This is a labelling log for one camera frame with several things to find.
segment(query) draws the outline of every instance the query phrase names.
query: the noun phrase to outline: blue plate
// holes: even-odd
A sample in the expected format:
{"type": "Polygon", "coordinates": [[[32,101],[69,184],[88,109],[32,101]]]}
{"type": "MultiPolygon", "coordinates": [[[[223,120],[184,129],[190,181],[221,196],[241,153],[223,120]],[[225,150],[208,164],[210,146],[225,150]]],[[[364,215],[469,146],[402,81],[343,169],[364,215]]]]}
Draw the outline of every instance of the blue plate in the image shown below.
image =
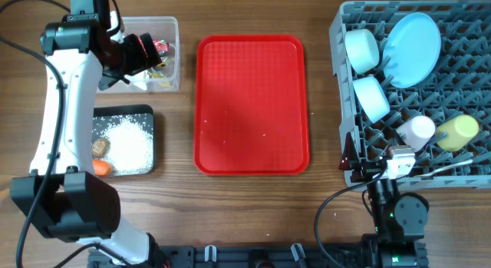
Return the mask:
{"type": "Polygon", "coordinates": [[[401,19],[387,38],[383,58],[390,55],[385,77],[391,84],[408,88],[421,82],[435,67],[441,48],[440,31],[430,16],[413,13],[401,19]]]}

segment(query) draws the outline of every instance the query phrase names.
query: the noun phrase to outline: red rectangular tray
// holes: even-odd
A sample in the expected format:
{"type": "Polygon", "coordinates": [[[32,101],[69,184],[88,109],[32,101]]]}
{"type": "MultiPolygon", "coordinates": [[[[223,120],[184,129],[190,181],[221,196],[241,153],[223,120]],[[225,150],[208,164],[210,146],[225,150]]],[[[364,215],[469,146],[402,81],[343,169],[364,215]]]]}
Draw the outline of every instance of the red rectangular tray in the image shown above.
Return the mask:
{"type": "Polygon", "coordinates": [[[302,43],[212,35],[198,46],[194,163],[212,176],[294,175],[310,158],[302,43]]]}

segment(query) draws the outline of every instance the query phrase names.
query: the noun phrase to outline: orange object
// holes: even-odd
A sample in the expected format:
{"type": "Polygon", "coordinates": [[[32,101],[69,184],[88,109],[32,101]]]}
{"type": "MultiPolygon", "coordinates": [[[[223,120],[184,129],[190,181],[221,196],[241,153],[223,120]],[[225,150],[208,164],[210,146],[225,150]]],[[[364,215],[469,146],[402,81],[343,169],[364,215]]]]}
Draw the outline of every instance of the orange object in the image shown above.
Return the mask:
{"type": "Polygon", "coordinates": [[[113,167],[103,160],[92,160],[92,164],[98,177],[107,177],[113,172],[113,167]]]}

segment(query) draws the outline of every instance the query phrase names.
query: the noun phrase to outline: gray plastic bin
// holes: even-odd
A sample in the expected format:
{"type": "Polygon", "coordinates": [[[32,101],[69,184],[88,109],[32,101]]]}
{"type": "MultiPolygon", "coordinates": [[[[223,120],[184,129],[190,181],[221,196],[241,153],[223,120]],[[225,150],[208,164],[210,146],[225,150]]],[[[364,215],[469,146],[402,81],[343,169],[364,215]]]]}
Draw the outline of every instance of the gray plastic bin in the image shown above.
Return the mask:
{"type": "MultiPolygon", "coordinates": [[[[432,177],[400,179],[401,190],[429,187],[491,187],[491,0],[345,2],[329,28],[334,75],[338,77],[341,98],[341,148],[350,132],[361,161],[377,159],[388,145],[391,131],[410,118],[424,114],[437,125],[460,114],[470,114],[480,125],[477,136],[465,148],[447,152],[430,145],[418,154],[415,175],[471,157],[478,164],[456,167],[432,177]],[[439,26],[442,36],[440,58],[433,72],[411,88],[394,88],[376,77],[390,102],[390,113],[372,124],[362,111],[353,91],[353,80],[376,74],[383,65],[364,75],[351,68],[344,47],[346,31],[367,28],[374,33],[379,48],[390,30],[411,12],[428,14],[439,26]]],[[[344,177],[348,186],[351,172],[344,177]]]]}

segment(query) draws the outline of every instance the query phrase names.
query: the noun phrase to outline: wooden table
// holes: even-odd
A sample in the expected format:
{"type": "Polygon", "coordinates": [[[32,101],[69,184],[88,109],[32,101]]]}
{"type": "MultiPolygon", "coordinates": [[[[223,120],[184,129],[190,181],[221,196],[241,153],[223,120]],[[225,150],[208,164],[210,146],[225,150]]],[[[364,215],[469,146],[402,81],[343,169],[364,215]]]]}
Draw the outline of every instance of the wooden table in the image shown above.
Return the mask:
{"type": "MultiPolygon", "coordinates": [[[[56,0],[68,4],[69,0],[56,0]]],[[[149,104],[157,116],[158,161],[149,176],[107,182],[121,197],[124,216],[161,245],[314,244],[319,204],[345,187],[338,171],[341,120],[332,75],[328,28],[348,0],[117,0],[123,16],[172,15],[180,24],[182,87],[172,94],[107,95],[97,105],[149,104]],[[193,86],[199,41],[217,33],[290,33],[305,46],[311,164],[297,177],[207,177],[193,165],[193,86]]],[[[63,11],[41,2],[12,6],[0,32],[40,51],[39,35],[63,11]]],[[[43,65],[0,45],[0,267],[13,267],[25,217],[9,197],[13,177],[27,175],[41,131],[46,92],[43,65]]],[[[491,262],[489,190],[420,192],[431,204],[427,243],[432,267],[485,267],[491,262]]],[[[335,200],[322,215],[326,242],[355,242],[373,233],[359,193],[335,200]]],[[[31,228],[25,266],[49,267],[77,248],[44,240],[31,228]]],[[[86,254],[68,266],[83,267],[86,254]]]]}

